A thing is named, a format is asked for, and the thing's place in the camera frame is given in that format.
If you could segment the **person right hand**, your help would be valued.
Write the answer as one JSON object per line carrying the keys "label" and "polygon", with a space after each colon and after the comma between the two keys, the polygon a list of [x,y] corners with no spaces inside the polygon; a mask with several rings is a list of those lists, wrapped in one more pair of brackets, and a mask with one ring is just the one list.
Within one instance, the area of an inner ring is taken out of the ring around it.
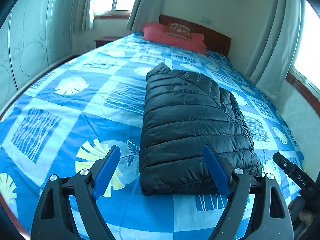
{"label": "person right hand", "polygon": [[315,214],[310,210],[303,210],[305,199],[302,196],[296,197],[288,206],[292,222],[297,218],[309,227],[315,219]]}

